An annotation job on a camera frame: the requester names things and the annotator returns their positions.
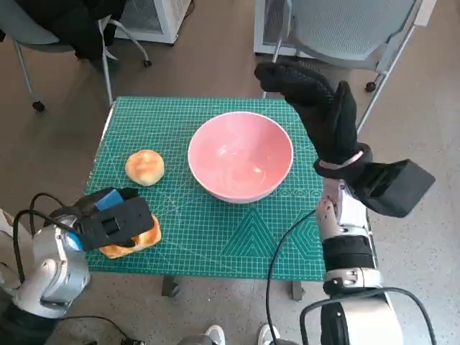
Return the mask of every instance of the mesh chair back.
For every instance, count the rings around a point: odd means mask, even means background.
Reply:
[[[295,44],[310,52],[363,61],[403,30],[415,3],[416,0],[292,0],[292,34]]]
[[[15,0],[0,0],[0,30],[23,45],[59,42],[55,35],[34,22]]]

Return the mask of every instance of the green cutting mat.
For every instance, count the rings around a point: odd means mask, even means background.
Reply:
[[[274,119],[290,135],[293,168],[271,195],[249,205],[231,205],[207,194],[188,169],[187,148],[196,129],[227,111],[254,111]],[[141,188],[158,217],[162,241],[143,252],[110,260],[88,253],[93,271],[153,275],[266,278],[277,243],[288,228],[316,207],[322,180],[312,165],[313,145],[293,109],[283,100],[141,98],[116,100],[86,192],[107,186],[139,187],[124,173],[128,156],[140,149],[165,160],[161,181]],[[283,280],[322,280],[323,260],[315,218],[284,244],[274,272]]]

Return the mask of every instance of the chair leg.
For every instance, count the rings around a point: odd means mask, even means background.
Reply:
[[[107,63],[107,48],[104,42],[104,31],[102,30],[101,20],[98,20],[99,31],[102,36],[102,67],[103,67],[103,78],[106,83],[107,99],[109,100],[109,106],[112,107],[114,103],[114,97],[112,96],[112,87],[110,84],[110,73],[109,64]]]
[[[124,32],[124,34],[139,48],[141,53],[144,55],[144,66],[150,67],[152,63],[150,62],[149,55],[145,51],[144,47],[141,46],[141,44],[132,36],[131,32],[118,20],[110,19],[109,23],[119,27]]]
[[[30,83],[29,73],[27,72],[27,69],[26,69],[26,64],[24,62],[24,56],[22,56],[21,46],[19,45],[17,41],[13,41],[13,43],[14,43],[14,49],[16,50],[17,57],[19,58],[19,63],[21,65],[22,72],[24,74],[24,79],[26,80],[27,90],[29,91],[29,95],[32,97],[32,100],[33,100],[32,106],[34,107],[36,111],[42,112],[45,110],[45,105],[42,102],[40,102],[40,100],[35,95],[34,91],[32,90],[32,84]]]
[[[275,53],[273,54],[273,58],[272,58],[273,63],[276,63],[276,61],[278,60],[278,55],[280,54],[281,44],[282,44],[282,35],[280,35],[280,38],[278,39],[278,43],[276,44]],[[262,94],[262,99],[266,99],[266,97],[267,97],[267,92],[264,91],[264,93]]]
[[[378,83],[377,88],[375,89],[374,95],[372,96],[372,100],[370,101],[369,105],[367,106],[366,111],[364,112],[361,120],[359,120],[358,127],[356,128],[356,131],[357,131],[358,134],[360,133],[360,131],[362,130],[362,127],[364,126],[364,124],[366,123],[367,119],[369,118],[369,115],[371,113],[372,108],[374,108],[374,105],[377,102],[377,99],[379,98],[379,95],[382,92],[382,89],[385,86],[385,84],[386,84],[386,82],[388,80],[388,77],[390,76],[391,72],[395,68],[396,62],[399,60],[401,54],[403,53],[403,50],[404,50],[405,46],[407,45],[407,43],[409,42],[410,36],[412,36],[412,33],[414,32],[414,30],[415,30],[415,25],[412,25],[410,27],[410,29],[408,30],[408,32],[406,33],[406,35],[404,37],[404,40],[402,41],[399,49],[397,50],[396,56],[393,59],[393,61],[391,62],[387,73],[385,73],[384,75],[379,74],[377,76],[377,78],[375,79],[376,82],[379,79],[381,79],[381,80]]]

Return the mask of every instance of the shoe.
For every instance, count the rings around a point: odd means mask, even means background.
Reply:
[[[273,326],[273,331],[275,331],[276,339],[281,338],[280,332]],[[272,332],[270,332],[270,326],[265,324],[262,326],[259,332],[259,339],[257,340],[257,345],[270,345],[273,341]]]
[[[225,334],[222,327],[212,325],[206,331],[206,335],[217,345],[225,345]]]

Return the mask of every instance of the bread roll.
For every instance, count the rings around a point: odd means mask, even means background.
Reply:
[[[148,187],[154,185],[163,177],[165,163],[155,151],[141,149],[129,156],[124,170],[135,183]]]
[[[132,239],[136,243],[134,247],[126,248],[120,247],[115,244],[100,248],[109,259],[116,259],[117,257],[124,257],[125,255],[139,252],[145,248],[151,247],[161,240],[160,222],[157,217],[152,214],[154,226],[149,231],[143,232]]]

